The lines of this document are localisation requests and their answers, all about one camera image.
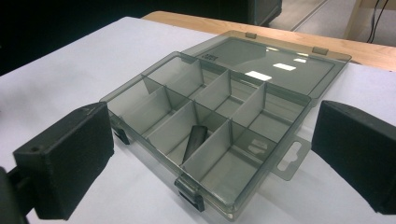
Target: plastic organizer box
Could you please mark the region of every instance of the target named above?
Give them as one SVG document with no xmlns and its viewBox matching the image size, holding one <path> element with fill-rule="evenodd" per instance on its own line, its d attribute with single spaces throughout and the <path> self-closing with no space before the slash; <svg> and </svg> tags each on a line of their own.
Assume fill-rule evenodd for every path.
<svg viewBox="0 0 396 224">
<path fill-rule="evenodd" d="M 261 60 L 275 63 L 268 48 L 273 47 L 223 35 L 187 50 L 190 55 L 168 55 L 101 100 L 107 102 L 116 135 L 126 144 L 136 140 L 172 171 L 175 188 L 199 211 L 210 204 L 233 220 L 269 172 L 291 179 L 310 149 L 296 131 L 335 75 L 330 81 L 325 77 L 346 63 L 323 65 L 316 56 L 305 56 L 314 72 L 325 72 L 314 81 L 294 81 L 295 87 L 293 80 L 279 81 L 287 66 L 279 68 L 282 77 L 271 72 L 276 67 L 263 71 L 257 66 Z M 240 54 L 232 55 L 236 50 Z M 274 51 L 282 59 L 296 58 L 289 50 Z M 264 73 L 273 83 L 256 76 Z M 329 83 L 320 84 L 323 80 Z M 207 135 L 186 159 L 195 125 L 206 127 Z M 296 142 L 301 145 L 297 161 L 279 170 Z"/>
</svg>

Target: black plastic block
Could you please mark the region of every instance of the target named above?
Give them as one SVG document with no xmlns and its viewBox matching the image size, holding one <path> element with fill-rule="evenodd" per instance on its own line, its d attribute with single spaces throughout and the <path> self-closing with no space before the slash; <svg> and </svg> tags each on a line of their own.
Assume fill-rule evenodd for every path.
<svg viewBox="0 0 396 224">
<path fill-rule="evenodd" d="M 106 103 L 74 110 L 14 151 L 22 177 L 32 178 L 43 219 L 69 219 L 113 155 Z"/>
<path fill-rule="evenodd" d="M 376 212 L 396 214 L 396 128 L 350 105 L 323 101 L 312 150 Z"/>
</svg>

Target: white table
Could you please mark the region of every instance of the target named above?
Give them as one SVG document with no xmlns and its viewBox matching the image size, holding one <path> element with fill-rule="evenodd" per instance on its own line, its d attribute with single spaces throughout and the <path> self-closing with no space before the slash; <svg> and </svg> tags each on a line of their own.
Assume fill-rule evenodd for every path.
<svg viewBox="0 0 396 224">
<path fill-rule="evenodd" d="M 83 105 L 98 102 L 172 51 L 213 35 L 124 18 L 0 77 L 0 165 L 15 166 L 12 151 Z M 349 64 L 324 96 L 354 105 L 396 125 L 396 74 Z M 318 106 L 299 135 L 311 140 Z M 174 179 L 137 144 L 115 138 L 115 155 L 67 223 L 226 223 L 202 214 L 172 188 Z M 64 223 L 39 220 L 31 223 Z M 326 162 L 309 152 L 294 178 L 268 175 L 235 223 L 396 223 L 376 214 Z"/>
</svg>

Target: box latch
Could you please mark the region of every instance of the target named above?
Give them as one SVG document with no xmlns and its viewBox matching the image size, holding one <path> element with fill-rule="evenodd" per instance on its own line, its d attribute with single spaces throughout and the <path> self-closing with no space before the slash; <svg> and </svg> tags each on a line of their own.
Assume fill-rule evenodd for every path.
<svg viewBox="0 0 396 224">
<path fill-rule="evenodd" d="M 175 186 L 178 188 L 180 195 L 186 199 L 192 206 L 198 211 L 203 212 L 205 210 L 204 198 L 197 192 L 198 187 L 193 184 L 189 177 L 181 175 L 175 180 Z"/>
</svg>

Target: floor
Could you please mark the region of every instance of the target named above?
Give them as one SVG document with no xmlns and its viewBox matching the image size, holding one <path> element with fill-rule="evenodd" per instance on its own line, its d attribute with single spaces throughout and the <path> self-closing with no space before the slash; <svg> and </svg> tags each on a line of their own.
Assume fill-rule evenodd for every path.
<svg viewBox="0 0 396 224">
<path fill-rule="evenodd" d="M 303 5 L 305 0 L 284 0 L 282 14 L 290 15 L 293 14 L 299 7 Z M 347 22 L 350 17 L 350 13 L 353 8 L 355 0 L 327 0 L 324 1 L 319 7 L 314 8 L 308 17 L 292 29 L 289 24 L 284 24 L 282 27 L 282 21 L 274 21 L 277 27 L 273 27 L 270 23 L 270 27 L 283 30 L 291 30 L 300 33 L 312 34 L 312 35 L 323 35 L 334 38 L 343 38 L 344 31 L 347 27 Z M 294 7 L 287 7 L 287 4 L 293 4 Z M 375 13 L 376 16 L 380 14 L 380 9 Z M 396 47 L 396 11 L 384 10 L 381 19 L 378 23 L 374 44 L 386 45 Z M 355 39 L 360 42 L 367 42 L 370 36 L 371 26 L 368 25 L 363 32 Z"/>
</svg>

